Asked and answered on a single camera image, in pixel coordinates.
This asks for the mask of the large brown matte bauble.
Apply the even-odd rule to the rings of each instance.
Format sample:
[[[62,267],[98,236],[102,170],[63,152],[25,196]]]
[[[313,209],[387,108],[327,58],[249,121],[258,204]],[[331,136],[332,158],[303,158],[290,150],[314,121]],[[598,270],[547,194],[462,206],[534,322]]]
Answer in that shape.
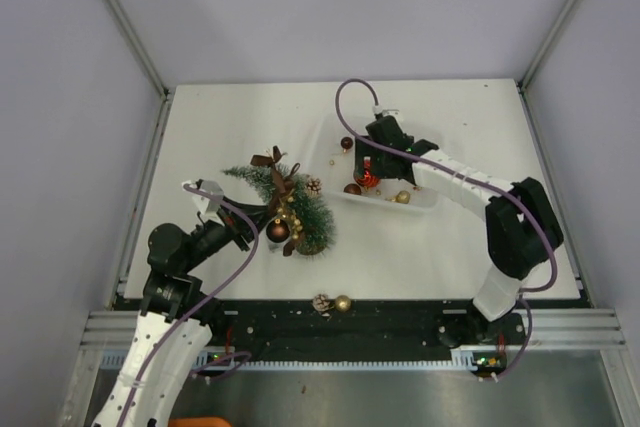
[[[267,238],[273,243],[282,243],[290,237],[288,224],[281,219],[272,220],[265,229]]]

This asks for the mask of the brown ribbon gold garland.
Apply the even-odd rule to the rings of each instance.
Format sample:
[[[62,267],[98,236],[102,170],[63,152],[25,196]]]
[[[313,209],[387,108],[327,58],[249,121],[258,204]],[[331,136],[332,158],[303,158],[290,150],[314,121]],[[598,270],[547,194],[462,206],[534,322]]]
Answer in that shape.
[[[274,146],[266,155],[254,154],[250,165],[253,167],[268,167],[273,185],[272,195],[268,203],[268,213],[272,221],[284,222],[289,229],[289,237],[282,247],[284,257],[290,257],[304,240],[304,234],[297,230],[291,221],[293,210],[290,204],[293,202],[295,191],[295,175],[300,169],[300,163],[295,163],[287,175],[283,175],[279,170],[279,162],[284,157],[284,153],[277,146]]]

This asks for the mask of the small green christmas tree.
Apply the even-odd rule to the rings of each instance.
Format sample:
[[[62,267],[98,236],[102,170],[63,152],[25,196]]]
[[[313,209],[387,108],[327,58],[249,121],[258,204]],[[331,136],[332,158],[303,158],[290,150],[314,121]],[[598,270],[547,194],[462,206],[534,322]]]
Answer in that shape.
[[[283,175],[287,175],[291,167],[279,162],[279,170]],[[268,207],[273,188],[268,167],[253,167],[249,164],[227,168],[223,173],[245,181]],[[334,245],[336,226],[333,213],[322,195],[310,197],[305,192],[308,177],[310,176],[300,171],[295,175],[294,198],[290,204],[293,210],[291,221],[304,234],[304,240],[292,255],[315,257]],[[276,243],[281,251],[286,242]]]

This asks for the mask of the white plastic basket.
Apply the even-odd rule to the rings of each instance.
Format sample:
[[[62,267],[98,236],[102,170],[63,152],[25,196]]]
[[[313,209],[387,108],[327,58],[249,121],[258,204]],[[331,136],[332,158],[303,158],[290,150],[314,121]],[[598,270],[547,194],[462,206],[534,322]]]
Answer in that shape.
[[[339,121],[322,117],[309,140],[303,170],[321,181],[321,194],[333,200],[352,201],[368,208],[421,215],[433,210],[440,200],[437,192],[416,187],[402,179],[384,179],[373,170],[374,159],[366,145],[342,145],[353,139]]]

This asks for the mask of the red glitter bauble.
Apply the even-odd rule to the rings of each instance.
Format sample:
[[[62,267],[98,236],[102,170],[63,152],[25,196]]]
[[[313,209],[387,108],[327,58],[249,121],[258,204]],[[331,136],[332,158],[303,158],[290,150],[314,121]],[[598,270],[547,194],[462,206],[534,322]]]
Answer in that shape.
[[[361,172],[355,170],[353,178],[355,183],[365,190],[376,188],[380,183],[380,179],[373,175],[368,169],[364,169]]]

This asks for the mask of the brown pine cone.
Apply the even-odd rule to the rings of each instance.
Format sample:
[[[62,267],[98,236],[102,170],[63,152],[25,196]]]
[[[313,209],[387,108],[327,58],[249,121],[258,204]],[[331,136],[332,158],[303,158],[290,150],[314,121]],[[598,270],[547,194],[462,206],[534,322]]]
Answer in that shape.
[[[308,177],[305,183],[305,192],[310,197],[319,196],[322,192],[322,182],[319,178]]]
[[[326,294],[317,294],[312,299],[312,306],[316,312],[324,314],[332,308],[332,302]]]

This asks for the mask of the gold small bauble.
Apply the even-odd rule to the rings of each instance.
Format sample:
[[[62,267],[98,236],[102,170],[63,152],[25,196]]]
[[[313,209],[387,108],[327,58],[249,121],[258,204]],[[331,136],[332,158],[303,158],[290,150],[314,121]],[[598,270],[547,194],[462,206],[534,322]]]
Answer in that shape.
[[[346,295],[339,295],[334,300],[334,308],[338,312],[348,312],[351,309],[352,300]]]

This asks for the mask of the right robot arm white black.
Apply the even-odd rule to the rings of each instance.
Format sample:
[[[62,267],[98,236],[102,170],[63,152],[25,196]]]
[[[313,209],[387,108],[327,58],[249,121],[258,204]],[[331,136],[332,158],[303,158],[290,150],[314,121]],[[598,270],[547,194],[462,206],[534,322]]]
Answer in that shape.
[[[492,266],[472,299],[476,311],[466,327],[474,340],[492,341],[520,295],[544,292],[557,281],[555,251],[564,235],[544,186],[531,177],[511,182],[485,174],[433,142],[414,139],[390,115],[377,115],[366,131],[354,136],[357,179],[403,180],[444,196],[485,223]]]

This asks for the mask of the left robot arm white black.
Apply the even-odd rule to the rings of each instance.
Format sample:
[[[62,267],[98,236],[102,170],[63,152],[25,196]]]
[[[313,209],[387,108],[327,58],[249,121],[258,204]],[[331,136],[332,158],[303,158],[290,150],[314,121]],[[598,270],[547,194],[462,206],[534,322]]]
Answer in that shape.
[[[214,293],[192,275],[224,247],[255,254],[260,232],[272,220],[266,205],[235,202],[197,191],[203,206],[186,232],[163,223],[149,234],[150,273],[133,338],[95,426],[166,426],[193,364],[207,343],[220,341],[227,321]]]

